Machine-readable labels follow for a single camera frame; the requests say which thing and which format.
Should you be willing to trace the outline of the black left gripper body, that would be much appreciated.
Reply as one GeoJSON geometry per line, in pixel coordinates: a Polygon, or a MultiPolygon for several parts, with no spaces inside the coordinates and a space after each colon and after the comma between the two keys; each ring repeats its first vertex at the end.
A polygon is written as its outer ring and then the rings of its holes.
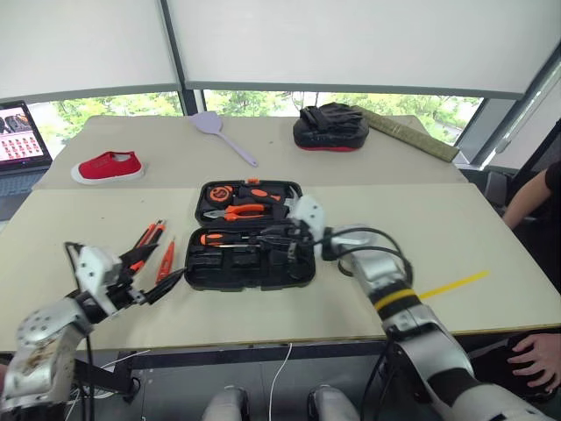
{"type": "Polygon", "coordinates": [[[134,304],[147,303],[143,290],[133,287],[135,274],[146,264],[145,260],[138,260],[132,264],[123,264],[117,279],[107,288],[107,297],[116,311],[126,309],[134,304]]]}

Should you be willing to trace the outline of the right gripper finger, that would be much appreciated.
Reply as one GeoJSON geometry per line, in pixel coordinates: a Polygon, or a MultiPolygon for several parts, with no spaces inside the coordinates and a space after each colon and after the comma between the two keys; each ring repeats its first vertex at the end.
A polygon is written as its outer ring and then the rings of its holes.
{"type": "Polygon", "coordinates": [[[290,245],[287,251],[288,276],[295,281],[302,279],[302,270],[300,266],[300,247],[298,245],[290,245]]]}
{"type": "Polygon", "coordinates": [[[289,235],[290,229],[286,225],[271,225],[259,231],[253,239],[256,241],[284,241],[290,242],[292,239],[289,235]]]}

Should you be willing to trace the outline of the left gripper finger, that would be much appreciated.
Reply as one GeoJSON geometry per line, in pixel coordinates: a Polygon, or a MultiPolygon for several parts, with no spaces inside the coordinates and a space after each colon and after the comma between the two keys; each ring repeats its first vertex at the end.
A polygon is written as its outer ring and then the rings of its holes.
{"type": "Polygon", "coordinates": [[[141,304],[154,304],[159,301],[163,296],[169,293],[175,285],[181,280],[186,272],[186,268],[175,270],[173,273],[166,276],[156,286],[147,292],[142,291],[141,304]]]}
{"type": "Polygon", "coordinates": [[[134,247],[126,253],[121,254],[119,259],[122,262],[122,268],[131,268],[140,261],[146,262],[158,245],[158,243],[146,244],[134,247]]]}

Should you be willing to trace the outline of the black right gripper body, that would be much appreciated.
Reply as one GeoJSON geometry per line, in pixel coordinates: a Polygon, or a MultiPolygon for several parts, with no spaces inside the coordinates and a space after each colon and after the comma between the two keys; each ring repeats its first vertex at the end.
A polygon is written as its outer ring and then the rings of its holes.
{"type": "Polygon", "coordinates": [[[301,228],[293,224],[276,224],[286,225],[290,231],[290,242],[274,241],[270,242],[270,263],[271,264],[288,264],[287,251],[290,245],[298,245],[300,247],[300,264],[310,264],[314,259],[314,247],[312,246],[312,236],[307,228],[301,228]]]}

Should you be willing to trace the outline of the person's bare hand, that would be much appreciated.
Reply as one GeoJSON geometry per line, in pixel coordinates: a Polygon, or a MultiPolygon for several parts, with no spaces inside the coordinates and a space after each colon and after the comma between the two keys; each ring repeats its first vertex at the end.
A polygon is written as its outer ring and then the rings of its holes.
{"type": "Polygon", "coordinates": [[[560,334],[533,333],[521,339],[513,348],[514,356],[508,363],[515,368],[515,376],[532,377],[529,388],[541,388],[554,392],[560,385],[560,334]]]}

